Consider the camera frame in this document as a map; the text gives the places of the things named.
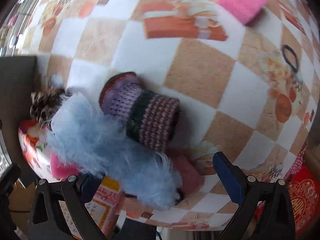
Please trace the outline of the purple striped knit cuff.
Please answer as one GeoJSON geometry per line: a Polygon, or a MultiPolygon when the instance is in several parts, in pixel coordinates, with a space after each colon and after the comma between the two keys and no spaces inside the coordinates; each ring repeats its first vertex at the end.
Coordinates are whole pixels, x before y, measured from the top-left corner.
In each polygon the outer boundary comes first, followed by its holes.
{"type": "Polygon", "coordinates": [[[121,120],[127,136],[157,152],[165,152],[180,117],[177,98],[142,88],[134,72],[111,77],[100,93],[99,105],[104,114],[121,120]]]}

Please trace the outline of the pink patterned carton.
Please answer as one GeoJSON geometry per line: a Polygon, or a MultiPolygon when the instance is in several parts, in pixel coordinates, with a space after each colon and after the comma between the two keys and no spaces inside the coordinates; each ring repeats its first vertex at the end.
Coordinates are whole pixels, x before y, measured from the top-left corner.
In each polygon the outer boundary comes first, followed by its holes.
{"type": "Polygon", "coordinates": [[[108,238],[112,236],[116,226],[123,199],[124,195],[119,183],[114,179],[105,177],[93,199],[85,204],[92,219],[108,238]]]}

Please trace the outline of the red embroidered cushion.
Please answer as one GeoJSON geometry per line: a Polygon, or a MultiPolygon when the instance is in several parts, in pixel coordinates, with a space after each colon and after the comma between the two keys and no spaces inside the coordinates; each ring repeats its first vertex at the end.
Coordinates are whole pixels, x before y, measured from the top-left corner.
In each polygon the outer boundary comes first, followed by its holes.
{"type": "Polygon", "coordinates": [[[319,217],[319,182],[306,165],[287,184],[295,219],[296,236],[302,235],[319,217]]]}

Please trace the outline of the white open storage box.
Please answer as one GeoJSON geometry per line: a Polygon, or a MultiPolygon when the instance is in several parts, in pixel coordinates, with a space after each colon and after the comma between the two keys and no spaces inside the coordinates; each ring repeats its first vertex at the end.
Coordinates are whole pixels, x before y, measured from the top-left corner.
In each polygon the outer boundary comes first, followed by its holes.
{"type": "Polygon", "coordinates": [[[24,159],[18,138],[20,122],[30,118],[35,69],[35,56],[1,57],[1,132],[11,162],[21,168],[20,181],[24,187],[37,177],[24,159]]]}

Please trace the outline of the leopard print scrunchie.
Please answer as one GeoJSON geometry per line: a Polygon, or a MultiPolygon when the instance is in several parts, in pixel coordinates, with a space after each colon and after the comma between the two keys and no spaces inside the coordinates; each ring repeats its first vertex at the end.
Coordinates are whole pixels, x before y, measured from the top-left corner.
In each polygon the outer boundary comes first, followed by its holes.
{"type": "Polygon", "coordinates": [[[49,92],[32,92],[30,117],[36,119],[41,126],[50,126],[51,119],[61,106],[63,88],[56,88],[49,92]]]}

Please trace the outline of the red checkered cloth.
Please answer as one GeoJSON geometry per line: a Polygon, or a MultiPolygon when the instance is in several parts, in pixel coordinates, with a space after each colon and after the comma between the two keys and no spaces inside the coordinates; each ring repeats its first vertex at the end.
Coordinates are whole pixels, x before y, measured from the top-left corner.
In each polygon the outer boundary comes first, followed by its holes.
{"type": "Polygon", "coordinates": [[[289,183],[291,178],[301,169],[304,163],[304,154],[306,152],[307,146],[308,146],[308,141],[306,140],[300,153],[298,154],[294,163],[292,164],[292,166],[290,167],[290,169],[288,170],[288,172],[284,177],[284,180],[286,183],[289,183]]]}

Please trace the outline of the pink sponge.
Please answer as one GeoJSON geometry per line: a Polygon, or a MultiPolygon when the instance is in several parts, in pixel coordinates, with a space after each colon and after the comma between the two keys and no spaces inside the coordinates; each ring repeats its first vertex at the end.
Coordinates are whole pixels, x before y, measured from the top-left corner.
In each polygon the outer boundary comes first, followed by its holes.
{"type": "Polygon", "coordinates": [[[217,4],[225,8],[240,23],[248,25],[260,13],[268,0],[217,0],[217,4]]]}
{"type": "Polygon", "coordinates": [[[76,165],[64,164],[55,153],[50,154],[50,171],[55,179],[65,180],[71,175],[79,175],[80,168],[76,165]]]}

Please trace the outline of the light blue fluffy scrunchie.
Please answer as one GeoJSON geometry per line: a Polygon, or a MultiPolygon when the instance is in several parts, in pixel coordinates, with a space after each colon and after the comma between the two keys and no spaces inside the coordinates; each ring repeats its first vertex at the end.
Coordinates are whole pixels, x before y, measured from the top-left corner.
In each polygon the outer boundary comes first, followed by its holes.
{"type": "Polygon", "coordinates": [[[81,93],[60,96],[46,142],[60,161],[98,178],[109,176],[125,193],[146,205],[168,210],[181,200],[180,174],[163,152],[126,135],[122,122],[105,115],[81,93]]]}

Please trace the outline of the pink fuzzy sock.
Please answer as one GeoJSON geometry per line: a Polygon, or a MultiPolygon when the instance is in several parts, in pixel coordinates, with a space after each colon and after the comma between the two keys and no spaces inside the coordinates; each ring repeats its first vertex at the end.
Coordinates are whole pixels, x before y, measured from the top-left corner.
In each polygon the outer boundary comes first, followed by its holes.
{"type": "Polygon", "coordinates": [[[193,166],[188,157],[178,149],[169,148],[165,152],[172,159],[174,169],[177,170],[182,179],[181,191],[185,197],[199,191],[203,186],[204,179],[193,166]]]}

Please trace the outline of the checkered tablecloth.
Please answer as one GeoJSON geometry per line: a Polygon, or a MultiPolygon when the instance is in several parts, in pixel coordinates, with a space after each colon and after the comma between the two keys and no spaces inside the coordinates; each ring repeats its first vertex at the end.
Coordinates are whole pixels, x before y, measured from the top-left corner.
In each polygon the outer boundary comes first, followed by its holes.
{"type": "Polygon", "coordinates": [[[123,214],[181,230],[223,228],[236,211],[216,151],[261,181],[283,179],[319,101],[319,29],[303,0],[268,0],[249,25],[217,0],[21,0],[1,27],[1,52],[36,55],[38,89],[54,74],[97,100],[109,78],[180,101],[171,147],[204,179],[178,207],[126,200],[123,214]]]}

